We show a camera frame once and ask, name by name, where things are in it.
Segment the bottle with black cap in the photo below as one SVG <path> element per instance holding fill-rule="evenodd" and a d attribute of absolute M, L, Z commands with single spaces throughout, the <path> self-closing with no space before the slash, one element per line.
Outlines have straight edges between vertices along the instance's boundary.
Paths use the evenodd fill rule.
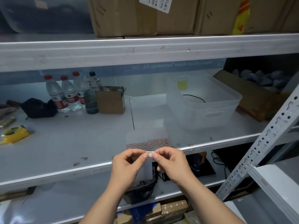
<path fill-rule="evenodd" d="M 89 76 L 88 83 L 93 91 L 105 90 L 105 87 L 101 84 L 101 80 L 96 77 L 94 71 L 89 72 Z"/>

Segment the person's left hand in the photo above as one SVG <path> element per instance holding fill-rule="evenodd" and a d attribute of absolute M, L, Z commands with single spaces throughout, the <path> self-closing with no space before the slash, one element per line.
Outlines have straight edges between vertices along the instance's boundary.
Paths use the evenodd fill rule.
<path fill-rule="evenodd" d="M 114 156 L 107 188 L 111 188 L 121 195 L 124 194 L 135 180 L 147 157 L 148 153 L 141 149 L 128 149 Z"/>

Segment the translucent plastic container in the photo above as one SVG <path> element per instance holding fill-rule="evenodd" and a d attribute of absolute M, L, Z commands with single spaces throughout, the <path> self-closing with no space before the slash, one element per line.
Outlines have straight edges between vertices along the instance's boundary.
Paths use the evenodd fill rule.
<path fill-rule="evenodd" d="M 167 105 L 189 130 L 225 125 L 241 99 L 241 94 L 208 74 L 180 72 L 167 77 Z"/>
<path fill-rule="evenodd" d="M 93 33 L 87 0 L 0 0 L 18 33 Z"/>

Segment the plastic bottle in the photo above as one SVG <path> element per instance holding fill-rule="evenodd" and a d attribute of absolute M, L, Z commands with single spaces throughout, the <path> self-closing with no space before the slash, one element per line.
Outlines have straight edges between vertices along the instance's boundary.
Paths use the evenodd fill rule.
<path fill-rule="evenodd" d="M 69 103 L 70 109 L 72 111 L 81 109 L 82 106 L 80 105 L 79 97 L 73 84 L 68 80 L 67 76 L 61 76 L 60 78 L 62 80 L 62 84 L 61 84 L 62 92 Z"/>
<path fill-rule="evenodd" d="M 70 110 L 69 104 L 62 92 L 60 85 L 56 81 L 54 81 L 52 75 L 45 75 L 44 78 L 46 80 L 46 88 L 48 94 L 50 95 L 51 99 L 54 101 L 57 110 L 59 112 L 68 112 Z"/>
<path fill-rule="evenodd" d="M 105 87 L 101 84 L 101 80 L 96 77 L 94 71 L 89 72 L 89 76 L 88 83 L 93 91 L 105 90 Z"/>
<path fill-rule="evenodd" d="M 77 91 L 79 101 L 80 101 L 80 104 L 81 104 L 82 108 L 85 108 L 85 102 L 84 102 L 85 83 L 80 78 L 79 72 L 74 71 L 73 76 L 74 76 L 74 88 Z"/>
<path fill-rule="evenodd" d="M 88 114 L 96 114 L 99 112 L 97 108 L 97 99 L 95 96 L 95 92 L 89 86 L 87 79 L 84 79 L 85 82 L 85 91 L 84 91 L 84 100 L 85 100 L 85 108 Z"/>

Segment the white box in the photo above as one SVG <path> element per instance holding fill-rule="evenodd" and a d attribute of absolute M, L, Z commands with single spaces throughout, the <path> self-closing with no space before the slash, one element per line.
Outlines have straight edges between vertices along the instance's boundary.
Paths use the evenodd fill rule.
<path fill-rule="evenodd" d="M 225 125 L 241 99 L 241 94 L 205 73 L 179 72 L 167 77 L 167 105 L 189 130 Z"/>

